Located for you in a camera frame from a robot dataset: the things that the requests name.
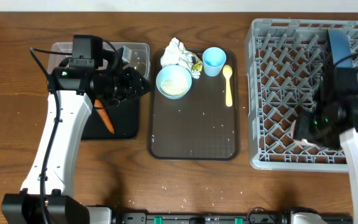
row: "lattice basket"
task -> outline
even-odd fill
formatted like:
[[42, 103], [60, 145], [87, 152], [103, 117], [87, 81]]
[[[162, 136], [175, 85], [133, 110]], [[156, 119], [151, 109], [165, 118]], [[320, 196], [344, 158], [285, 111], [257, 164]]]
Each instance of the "lattice basket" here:
[[[327, 29], [342, 30], [358, 52], [357, 21], [256, 19], [246, 37], [250, 163], [256, 169], [347, 172], [343, 151], [299, 146], [290, 126], [315, 107], [329, 68]], [[353, 61], [358, 70], [358, 57]]]

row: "dark gray tray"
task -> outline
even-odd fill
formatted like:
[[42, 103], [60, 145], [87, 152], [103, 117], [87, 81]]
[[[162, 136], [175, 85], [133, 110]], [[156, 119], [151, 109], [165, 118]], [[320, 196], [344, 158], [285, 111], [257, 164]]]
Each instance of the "dark gray tray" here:
[[[202, 58], [204, 50], [189, 49]], [[151, 81], [162, 69], [164, 50], [155, 53]], [[222, 73], [209, 77], [201, 72], [189, 92], [178, 100], [164, 97], [154, 88], [150, 101], [150, 129], [147, 148], [157, 159], [230, 160], [239, 152], [239, 108], [236, 56], [225, 50], [233, 106], [225, 103], [226, 81]]]

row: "spoon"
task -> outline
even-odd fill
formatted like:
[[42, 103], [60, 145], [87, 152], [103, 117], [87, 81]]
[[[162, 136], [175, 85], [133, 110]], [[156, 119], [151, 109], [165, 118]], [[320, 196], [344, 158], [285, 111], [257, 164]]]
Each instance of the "spoon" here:
[[226, 106], [233, 105], [233, 99], [231, 97], [231, 89], [230, 89], [230, 77], [233, 74], [233, 70], [230, 65], [223, 66], [223, 76], [226, 78]]

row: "carrot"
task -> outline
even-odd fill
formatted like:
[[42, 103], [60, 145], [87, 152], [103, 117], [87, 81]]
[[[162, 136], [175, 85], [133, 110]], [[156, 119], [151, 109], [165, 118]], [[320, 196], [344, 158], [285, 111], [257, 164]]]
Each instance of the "carrot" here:
[[[94, 101], [94, 106], [98, 107], [98, 108], [103, 108], [103, 104], [102, 102], [100, 102], [100, 100], [95, 100]], [[104, 125], [106, 125], [106, 128], [114, 134], [114, 127], [112, 126], [112, 123], [110, 121], [109, 115], [107, 114], [105, 109], [99, 109], [96, 110], [100, 116], [100, 118], [102, 119]]]

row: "wooden table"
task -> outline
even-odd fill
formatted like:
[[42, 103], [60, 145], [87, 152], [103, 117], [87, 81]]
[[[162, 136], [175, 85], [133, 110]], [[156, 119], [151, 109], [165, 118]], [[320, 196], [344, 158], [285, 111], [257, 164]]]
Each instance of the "wooden table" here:
[[[249, 164], [244, 39], [252, 20], [261, 17], [358, 20], [349, 13], [0, 13], [0, 223], [6, 222], [2, 198], [19, 192], [46, 118], [45, 77], [29, 48], [48, 50], [55, 42], [71, 41], [73, 34], [145, 42], [151, 55], [172, 37], [188, 48], [229, 49], [237, 56], [241, 108], [241, 153], [233, 161], [161, 161], [146, 150], [150, 95], [145, 95], [135, 139], [81, 142], [77, 201], [160, 213], [247, 213], [256, 206], [352, 213], [347, 174], [262, 171]], [[39, 57], [47, 66], [49, 56]]]

